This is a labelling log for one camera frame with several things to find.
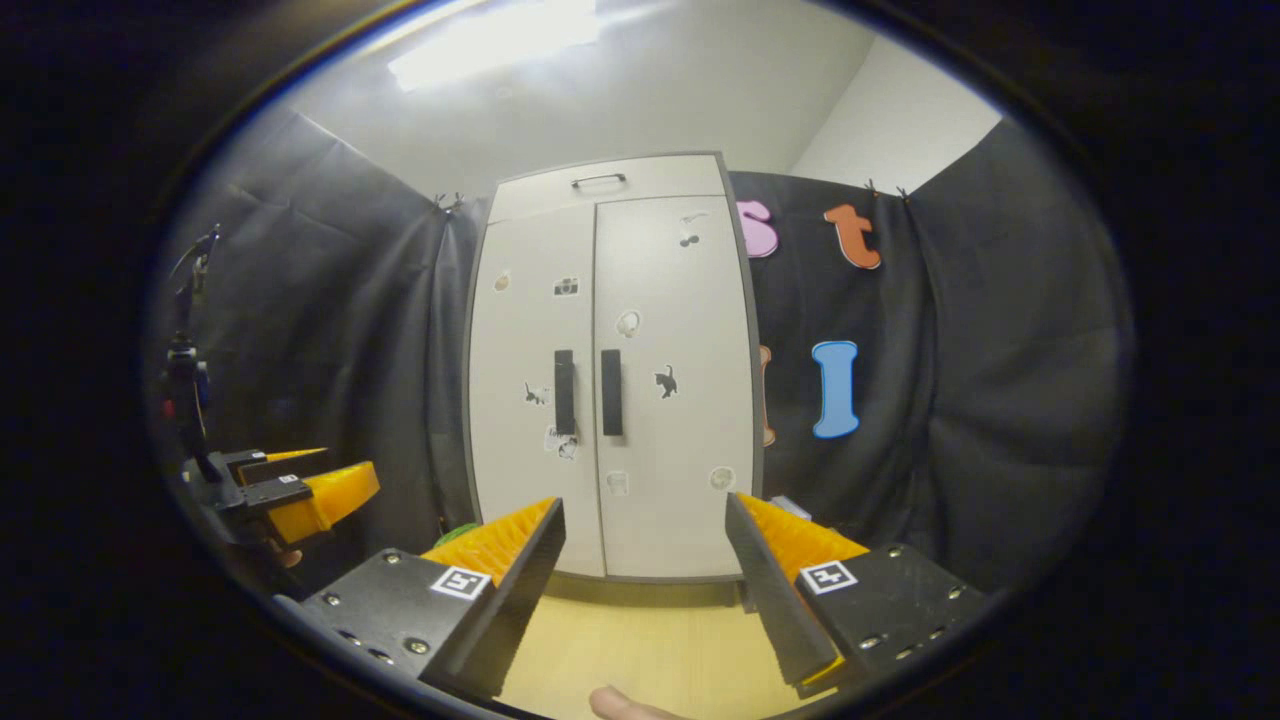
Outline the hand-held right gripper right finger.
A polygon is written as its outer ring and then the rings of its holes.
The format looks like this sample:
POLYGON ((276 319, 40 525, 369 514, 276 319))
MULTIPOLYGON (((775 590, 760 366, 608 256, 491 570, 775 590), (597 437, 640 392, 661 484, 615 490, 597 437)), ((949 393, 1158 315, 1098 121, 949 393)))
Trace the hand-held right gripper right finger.
POLYGON ((803 698, 913 666, 989 602, 910 544, 868 548, 748 495, 727 496, 724 533, 783 682, 803 698))

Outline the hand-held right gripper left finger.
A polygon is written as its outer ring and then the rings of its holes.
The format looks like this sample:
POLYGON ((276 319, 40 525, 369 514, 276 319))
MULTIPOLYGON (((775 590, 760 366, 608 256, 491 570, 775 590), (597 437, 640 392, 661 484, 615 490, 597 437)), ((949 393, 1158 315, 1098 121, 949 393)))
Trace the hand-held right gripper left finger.
POLYGON ((344 664, 463 700, 500 696, 564 546, 564 503, 543 498, 426 553, 375 552, 276 606, 344 664))

